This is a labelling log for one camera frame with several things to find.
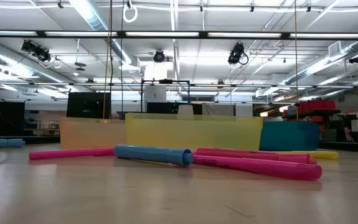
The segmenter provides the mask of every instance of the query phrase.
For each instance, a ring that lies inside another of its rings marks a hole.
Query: gray floor
[[[2,223],[358,224],[358,153],[319,160],[320,181],[113,157],[29,162],[58,144],[0,149]]]

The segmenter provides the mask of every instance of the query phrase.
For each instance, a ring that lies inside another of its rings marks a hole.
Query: ductwork
[[[69,2],[93,30],[108,30],[107,23],[102,19],[96,4],[92,0],[69,0]],[[116,39],[111,39],[111,51],[124,63],[131,63],[131,57],[122,49]]]
[[[10,68],[12,73],[24,76],[37,76],[37,82],[51,82],[51,83],[70,83],[72,80],[65,78],[64,76],[44,68],[39,63],[34,62],[28,58],[5,48],[0,45],[0,65],[4,65]],[[77,90],[91,91],[83,86],[76,86]]]
[[[302,78],[308,77],[314,73],[317,73],[325,68],[330,67],[335,62],[341,61],[341,60],[347,60],[353,57],[358,56],[358,42],[354,41],[340,41],[335,43],[334,45],[340,45],[338,49],[336,49],[336,54],[330,55],[330,53],[326,53],[311,62],[303,65],[298,72],[298,75],[296,75],[296,71],[291,72],[288,76],[289,78],[285,79],[280,83],[280,85],[290,85],[294,82],[296,82],[296,79],[300,80]],[[277,87],[271,87],[264,89],[262,91],[259,90],[258,95],[270,95],[279,88]]]

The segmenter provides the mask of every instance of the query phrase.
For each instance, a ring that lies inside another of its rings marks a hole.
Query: pink tube
[[[276,152],[243,151],[243,150],[236,150],[236,149],[218,149],[218,148],[210,148],[210,147],[199,147],[196,153],[194,154],[200,156],[264,159],[264,160],[271,160],[271,161],[299,162],[303,164],[310,164],[310,155],[308,153],[279,154]]]
[[[79,156],[113,156],[114,148],[96,148],[96,149],[78,149],[78,150],[59,150],[59,151],[40,151],[30,152],[29,159],[55,159],[65,157],[79,157]]]
[[[245,170],[257,174],[294,180],[317,180],[323,174],[323,170],[319,165],[269,161],[263,159],[240,159],[194,155],[193,163],[206,166]]]

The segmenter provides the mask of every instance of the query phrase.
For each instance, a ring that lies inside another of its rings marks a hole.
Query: teal box
[[[315,151],[319,125],[309,121],[263,122],[261,151]]]

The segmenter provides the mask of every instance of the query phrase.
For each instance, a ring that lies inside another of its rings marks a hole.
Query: ceiling
[[[0,6],[55,6],[58,1],[0,1]],[[109,1],[95,1],[104,19],[109,18]],[[176,30],[202,30],[202,18],[204,18],[205,30],[227,30],[227,31],[262,31],[269,20],[272,18],[265,31],[282,32],[358,32],[358,12],[328,12],[314,22],[321,14],[318,11],[298,12],[297,28],[295,29],[294,13],[274,13],[258,11],[258,8],[278,9],[283,0],[255,0],[254,12],[233,11],[248,10],[251,1],[234,0],[204,0],[204,6],[221,9],[219,11],[183,11],[178,13],[178,26]],[[294,1],[284,1],[283,9],[293,7]],[[312,0],[313,9],[325,9],[333,0]],[[165,8],[165,10],[152,10],[138,8],[138,18],[127,23],[122,21],[122,8],[113,7],[112,9],[112,29],[113,30],[171,30],[170,4],[166,0],[136,1],[132,0],[134,6],[154,6]],[[0,29],[8,30],[90,30],[90,26],[73,8],[69,7],[68,1],[62,1],[65,5],[63,9],[58,7],[44,9],[0,9]],[[113,1],[114,6],[119,6],[122,1]],[[199,0],[180,0],[179,9],[190,9],[199,7]],[[297,1],[298,7],[307,6],[307,0]],[[347,9],[358,9],[358,0],[339,1],[333,10],[341,11]],[[128,11],[127,16],[133,16],[133,12]],[[0,45],[18,54],[25,56],[21,51],[22,38],[0,38]],[[106,64],[106,44],[101,39],[82,39],[80,40],[78,62],[87,64],[86,70],[79,72],[75,76],[74,65],[77,57],[77,40],[75,39],[33,39],[33,41],[45,48],[50,49],[52,55],[58,56],[63,65],[56,69],[49,69],[75,81],[85,82],[88,78],[94,78],[96,82],[104,82],[107,74],[108,81],[111,75],[111,65]],[[277,75],[285,76],[296,69],[295,42],[291,42],[283,48],[281,53],[269,61],[286,41],[276,42],[258,40],[252,44],[252,40],[242,40],[245,49],[250,47],[248,52],[250,61],[248,65],[236,67],[234,71],[227,63],[228,55],[237,40],[177,40],[179,43],[179,77],[181,80],[190,80],[199,83],[217,83],[223,79],[226,83],[269,83],[277,84],[273,77]],[[327,47],[335,41],[298,41],[297,54],[298,66],[307,63],[314,58],[327,52]],[[142,65],[151,63],[150,52],[163,50],[169,57],[173,58],[174,45],[171,39],[124,39],[122,40],[123,49],[131,55],[140,58]],[[256,72],[259,66],[266,64]],[[114,82],[119,82],[120,76],[124,82],[138,82],[141,75],[138,73],[121,74],[119,69],[120,62],[113,61]],[[169,68],[168,78],[174,79],[172,63],[167,63]],[[103,87],[92,87],[93,90],[103,89]],[[242,88],[238,91],[255,91],[256,88]]]

